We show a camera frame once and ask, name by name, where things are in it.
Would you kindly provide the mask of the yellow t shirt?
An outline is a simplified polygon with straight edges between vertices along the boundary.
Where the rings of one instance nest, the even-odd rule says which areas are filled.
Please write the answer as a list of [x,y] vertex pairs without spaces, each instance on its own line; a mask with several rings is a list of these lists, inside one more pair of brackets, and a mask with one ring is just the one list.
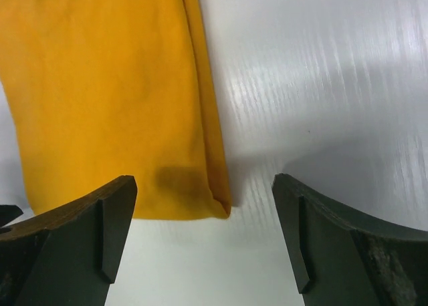
[[1,0],[1,83],[34,213],[132,175],[136,218],[229,217],[199,0]]

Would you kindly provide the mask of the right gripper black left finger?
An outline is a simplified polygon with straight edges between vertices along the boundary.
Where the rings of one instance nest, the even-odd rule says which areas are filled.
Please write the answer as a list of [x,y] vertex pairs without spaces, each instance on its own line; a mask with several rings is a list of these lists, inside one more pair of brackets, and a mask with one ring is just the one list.
[[119,176],[30,219],[1,205],[2,305],[104,305],[116,280],[137,186]]

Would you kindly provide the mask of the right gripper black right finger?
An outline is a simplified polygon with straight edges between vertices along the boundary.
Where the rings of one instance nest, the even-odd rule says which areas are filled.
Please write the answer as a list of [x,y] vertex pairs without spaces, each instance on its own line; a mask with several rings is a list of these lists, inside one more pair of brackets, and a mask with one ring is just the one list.
[[288,174],[272,192],[306,305],[426,305],[427,233],[342,204]]

